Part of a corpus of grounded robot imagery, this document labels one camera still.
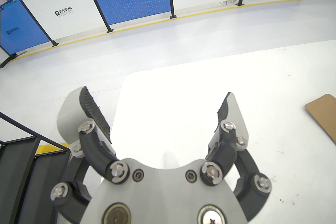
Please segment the metal stair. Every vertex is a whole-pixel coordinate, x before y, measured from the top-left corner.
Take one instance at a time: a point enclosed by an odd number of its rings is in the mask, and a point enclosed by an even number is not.
[[[1,112],[0,118],[33,135],[0,141],[0,223],[56,223],[57,212],[50,200],[50,192],[64,173],[70,150]],[[41,140],[62,150],[36,154]]]

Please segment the white table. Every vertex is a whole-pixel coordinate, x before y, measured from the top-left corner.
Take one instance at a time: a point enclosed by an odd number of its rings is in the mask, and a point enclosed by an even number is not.
[[[228,91],[244,117],[248,150],[273,183],[251,223],[333,223],[336,146],[304,105],[336,96],[336,40],[131,74],[111,132],[118,158],[155,168],[204,158]],[[225,178],[231,188],[237,175],[233,169]]]

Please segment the black linkage arm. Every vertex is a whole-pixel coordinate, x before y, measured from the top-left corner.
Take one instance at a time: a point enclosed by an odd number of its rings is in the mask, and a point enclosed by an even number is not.
[[[238,157],[234,164],[240,175],[234,195],[239,201],[247,221],[250,221],[263,208],[270,195],[271,184],[269,184],[268,190],[267,188],[261,190],[261,187],[257,186],[257,179],[265,178],[268,181],[269,179],[259,172],[257,165],[247,150],[238,152]]]
[[[63,217],[73,224],[80,223],[91,200],[86,186],[83,185],[88,168],[89,164],[85,158],[72,157],[61,183],[66,185],[67,193],[52,201]]]

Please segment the black metal railing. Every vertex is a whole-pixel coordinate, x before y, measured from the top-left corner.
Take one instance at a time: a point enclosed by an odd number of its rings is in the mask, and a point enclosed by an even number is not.
[[[45,141],[45,142],[47,142],[47,143],[49,143],[51,145],[54,145],[55,147],[60,148],[60,149],[62,149],[64,151],[67,151],[67,152],[70,151],[69,148],[67,148],[67,147],[65,147],[65,146],[63,146],[63,145],[61,145],[61,144],[59,144],[59,143],[57,143],[57,142],[55,142],[55,141],[53,141],[53,140],[51,140],[51,139],[43,136],[43,135],[41,135],[41,134],[33,131],[32,129],[30,129],[30,128],[28,128],[28,127],[20,124],[19,122],[15,121],[14,119],[12,119],[12,118],[8,117],[7,115],[3,114],[2,112],[0,112],[0,118],[3,119],[3,120],[5,120],[6,122],[12,124],[13,126],[15,126],[15,127],[19,128],[19,129],[25,131],[26,133],[29,133],[32,136],[35,136],[36,138],[38,138],[40,140],[43,140],[43,141]]]

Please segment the brown cardboard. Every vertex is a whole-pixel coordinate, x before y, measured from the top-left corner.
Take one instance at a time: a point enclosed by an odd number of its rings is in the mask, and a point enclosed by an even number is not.
[[[306,104],[305,108],[336,143],[336,98],[325,94]]]

